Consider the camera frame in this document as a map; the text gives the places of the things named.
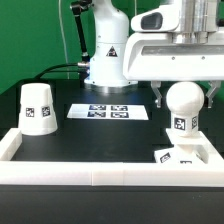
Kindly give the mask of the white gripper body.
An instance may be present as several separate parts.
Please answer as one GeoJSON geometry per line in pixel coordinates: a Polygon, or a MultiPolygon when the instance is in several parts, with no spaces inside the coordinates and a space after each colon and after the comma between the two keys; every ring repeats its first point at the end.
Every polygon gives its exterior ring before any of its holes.
{"type": "Polygon", "coordinates": [[[224,31],[206,44],[179,45],[170,33],[135,33],[126,44],[123,73],[134,81],[224,80],[224,31]]]}

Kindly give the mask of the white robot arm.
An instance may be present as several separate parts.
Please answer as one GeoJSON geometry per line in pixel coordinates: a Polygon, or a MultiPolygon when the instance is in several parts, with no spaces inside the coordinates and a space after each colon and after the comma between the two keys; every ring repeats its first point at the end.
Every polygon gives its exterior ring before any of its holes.
{"type": "Polygon", "coordinates": [[[116,93],[149,81],[156,95],[164,81],[207,81],[207,102],[224,81],[221,0],[166,0],[129,19],[111,0],[93,0],[96,50],[90,59],[89,89],[116,93]]]}

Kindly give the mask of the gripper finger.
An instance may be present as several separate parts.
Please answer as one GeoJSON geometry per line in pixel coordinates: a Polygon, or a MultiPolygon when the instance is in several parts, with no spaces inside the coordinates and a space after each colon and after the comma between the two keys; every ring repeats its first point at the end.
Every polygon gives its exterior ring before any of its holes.
{"type": "Polygon", "coordinates": [[[208,107],[211,108],[213,104],[213,98],[217,94],[217,92],[221,88],[221,82],[220,81],[210,81],[209,82],[209,89],[208,92],[206,93],[206,97],[208,100],[208,107]]]}
{"type": "Polygon", "coordinates": [[[156,103],[158,108],[160,108],[161,104],[162,104],[162,95],[160,93],[160,87],[161,87],[161,82],[160,81],[152,81],[151,82],[152,91],[154,92],[154,94],[156,96],[155,103],[156,103]]]}

